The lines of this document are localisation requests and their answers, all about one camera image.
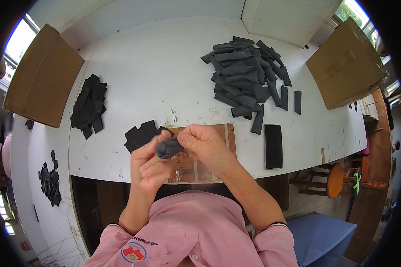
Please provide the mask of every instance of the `hand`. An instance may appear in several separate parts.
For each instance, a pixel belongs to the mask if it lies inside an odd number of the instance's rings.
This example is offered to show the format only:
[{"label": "hand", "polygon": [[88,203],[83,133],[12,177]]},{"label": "hand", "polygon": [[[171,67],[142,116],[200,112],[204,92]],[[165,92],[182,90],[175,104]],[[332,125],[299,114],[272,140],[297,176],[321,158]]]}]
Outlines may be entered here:
[{"label": "hand", "polygon": [[201,161],[215,176],[221,177],[228,168],[239,164],[211,126],[189,125],[179,133],[177,140],[188,150],[190,158]]},{"label": "hand", "polygon": [[172,166],[169,160],[162,160],[156,155],[156,147],[160,142],[171,137],[170,132],[161,131],[144,146],[131,154],[131,188],[156,194],[157,190],[171,176]]}]

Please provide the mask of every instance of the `pink polo shirt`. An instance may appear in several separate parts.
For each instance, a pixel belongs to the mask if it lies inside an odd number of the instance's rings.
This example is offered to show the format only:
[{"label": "pink polo shirt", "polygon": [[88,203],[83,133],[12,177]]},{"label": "pink polo shirt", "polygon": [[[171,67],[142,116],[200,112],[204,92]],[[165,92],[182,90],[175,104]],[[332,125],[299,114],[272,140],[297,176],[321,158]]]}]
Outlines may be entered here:
[{"label": "pink polo shirt", "polygon": [[293,243],[282,223],[251,241],[236,202],[189,190],[153,203],[149,223],[135,236],[108,225],[84,266],[175,267],[187,256],[197,267],[297,266]]}]

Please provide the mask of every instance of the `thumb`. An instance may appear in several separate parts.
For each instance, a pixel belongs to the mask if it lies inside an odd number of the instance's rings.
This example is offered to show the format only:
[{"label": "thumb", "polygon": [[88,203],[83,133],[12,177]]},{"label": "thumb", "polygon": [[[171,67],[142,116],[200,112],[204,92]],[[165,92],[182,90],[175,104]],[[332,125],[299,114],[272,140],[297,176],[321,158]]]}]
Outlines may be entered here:
[{"label": "thumb", "polygon": [[196,137],[190,136],[183,131],[180,132],[177,140],[182,147],[187,148],[195,153],[199,149],[200,141]]}]

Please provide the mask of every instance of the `fingernail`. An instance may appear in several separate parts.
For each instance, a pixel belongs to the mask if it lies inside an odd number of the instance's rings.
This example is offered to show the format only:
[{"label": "fingernail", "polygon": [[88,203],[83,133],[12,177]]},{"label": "fingernail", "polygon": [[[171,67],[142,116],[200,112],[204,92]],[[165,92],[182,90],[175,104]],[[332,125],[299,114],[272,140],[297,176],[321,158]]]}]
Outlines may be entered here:
[{"label": "fingernail", "polygon": [[185,132],[180,133],[180,135],[178,136],[178,139],[182,142],[186,142],[188,140],[188,134],[186,134]]}]

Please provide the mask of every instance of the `smartphone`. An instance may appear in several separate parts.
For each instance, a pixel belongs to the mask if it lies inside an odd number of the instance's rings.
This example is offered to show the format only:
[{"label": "smartphone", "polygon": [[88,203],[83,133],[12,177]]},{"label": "smartphone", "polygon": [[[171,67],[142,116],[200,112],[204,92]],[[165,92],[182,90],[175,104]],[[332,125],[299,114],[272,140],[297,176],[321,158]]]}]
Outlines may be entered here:
[{"label": "smartphone", "polygon": [[282,132],[280,125],[265,124],[265,157],[266,170],[282,169]]}]

